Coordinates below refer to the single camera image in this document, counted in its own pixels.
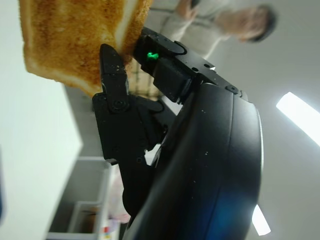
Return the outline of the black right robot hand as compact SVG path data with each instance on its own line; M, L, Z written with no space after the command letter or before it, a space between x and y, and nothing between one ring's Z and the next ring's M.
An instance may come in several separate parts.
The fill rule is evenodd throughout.
M148 28L133 57L182 109L129 94L122 58L100 46L92 102L103 157L121 173L124 239L243 240L263 170L257 108L211 63Z

